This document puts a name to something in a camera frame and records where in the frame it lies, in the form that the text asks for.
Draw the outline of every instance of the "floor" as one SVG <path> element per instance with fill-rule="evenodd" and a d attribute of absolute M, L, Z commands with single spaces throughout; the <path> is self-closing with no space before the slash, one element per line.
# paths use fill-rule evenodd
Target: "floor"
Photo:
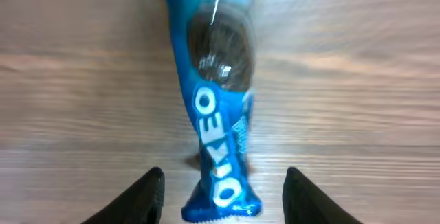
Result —
<path fill-rule="evenodd" d="M 163 0 L 0 0 L 0 223 L 79 223 L 153 166 L 199 179 Z M 439 223 L 438 0 L 256 0 L 251 182 L 296 166 L 364 223 Z"/>

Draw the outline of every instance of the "oreo package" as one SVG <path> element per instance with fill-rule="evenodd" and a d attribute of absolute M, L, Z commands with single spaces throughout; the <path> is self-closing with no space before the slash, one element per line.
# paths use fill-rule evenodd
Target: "oreo package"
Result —
<path fill-rule="evenodd" d="M 201 179 L 181 214 L 202 222 L 256 216 L 246 145 L 254 103 L 253 0 L 166 0 L 177 73 L 199 136 Z"/>

